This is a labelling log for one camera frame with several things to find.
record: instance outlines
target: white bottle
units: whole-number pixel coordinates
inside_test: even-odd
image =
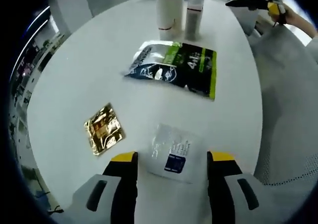
[[[204,0],[188,0],[185,39],[196,40],[199,34]]]
[[[157,0],[157,24],[160,40],[173,40],[172,0]]]
[[[178,37],[182,32],[182,14],[183,14],[183,0],[172,0],[172,10],[174,17],[174,35]]]

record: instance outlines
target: green stripe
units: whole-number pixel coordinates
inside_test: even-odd
[[[205,59],[205,48],[202,48],[201,61],[200,61],[200,67],[199,67],[199,72],[200,73],[203,73],[204,59]]]
[[[178,42],[174,42],[172,44],[172,46],[169,47],[168,51],[166,52],[164,59],[163,59],[163,63],[164,64],[169,64],[172,65],[173,60],[175,58],[175,56],[177,55],[179,49],[181,47],[181,44]]]
[[[210,98],[215,99],[215,86],[217,80],[217,53],[213,51],[212,55],[212,75],[211,75],[211,84],[210,84]]]

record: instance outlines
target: blue label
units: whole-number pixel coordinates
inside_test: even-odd
[[[164,169],[168,172],[181,173],[185,164],[185,157],[169,154]]]

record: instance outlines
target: black and green packet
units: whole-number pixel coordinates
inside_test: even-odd
[[[190,44],[160,42],[146,46],[125,76],[167,81],[214,100],[217,53]]]

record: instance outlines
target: round table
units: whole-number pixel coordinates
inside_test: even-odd
[[[33,91],[27,124],[38,168],[63,209],[115,155],[133,150],[147,155],[160,123],[200,136],[204,150],[229,152],[243,172],[254,172],[262,101],[250,46],[220,1],[205,0],[200,34],[193,44],[217,51],[215,101],[173,85],[123,77],[138,48],[159,39],[155,0],[130,0],[105,11],[54,54]],[[126,138],[96,157],[83,124],[109,102]],[[204,178],[184,184],[139,165],[136,223],[195,223],[203,217],[202,207],[210,209]]]

